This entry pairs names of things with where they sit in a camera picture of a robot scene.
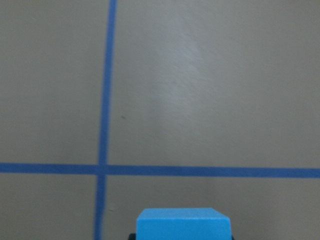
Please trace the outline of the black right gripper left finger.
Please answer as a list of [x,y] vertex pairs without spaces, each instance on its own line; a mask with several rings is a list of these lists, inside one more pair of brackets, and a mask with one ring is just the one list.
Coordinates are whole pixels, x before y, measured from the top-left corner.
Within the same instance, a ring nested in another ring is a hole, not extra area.
[[128,236],[128,240],[136,240],[136,233],[130,233]]

